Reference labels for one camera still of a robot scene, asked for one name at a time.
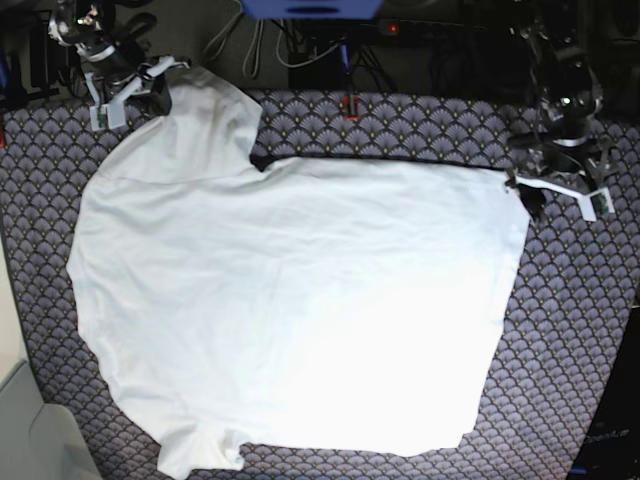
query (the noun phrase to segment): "black equipment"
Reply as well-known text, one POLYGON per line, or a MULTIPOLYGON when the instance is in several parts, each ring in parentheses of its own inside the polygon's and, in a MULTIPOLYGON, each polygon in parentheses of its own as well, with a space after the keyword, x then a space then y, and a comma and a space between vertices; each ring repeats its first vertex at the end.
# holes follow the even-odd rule
POLYGON ((124 102, 144 99, 157 115, 171 111, 171 97, 164 73, 188 67, 188 61, 172 56, 147 58, 138 39, 157 23, 149 13, 139 13, 124 25, 116 23, 115 6, 137 8, 151 0, 59 0, 49 21, 49 35, 63 46, 75 46, 91 66, 85 73, 95 101, 91 107, 94 130, 126 123, 124 102))
MULTIPOLYGON (((593 197, 595 214, 613 207, 604 201, 604 179, 615 172, 610 156, 613 143, 592 134, 595 115, 602 108, 603 94, 586 52, 577 35, 577 1, 535 0, 514 3, 512 33, 520 35, 531 50, 531 79, 537 118, 533 132, 509 139, 514 148, 526 148, 541 163, 535 177, 567 177, 577 174, 577 187, 550 181, 549 188, 570 189, 576 198, 593 197)), ((534 217, 541 214, 544 196, 520 183, 525 205, 534 217)))

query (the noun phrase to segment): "white surface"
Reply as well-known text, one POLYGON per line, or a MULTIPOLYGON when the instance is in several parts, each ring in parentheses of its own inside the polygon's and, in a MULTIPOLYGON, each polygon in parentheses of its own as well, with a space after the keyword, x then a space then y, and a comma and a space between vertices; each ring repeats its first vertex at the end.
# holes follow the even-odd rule
POLYGON ((528 227, 501 172, 249 164, 259 108, 199 72, 87 186, 81 336, 158 468, 244 442, 415 455, 473 429, 528 227))
POLYGON ((16 362, 27 359, 2 248, 0 243, 0 382, 16 362))

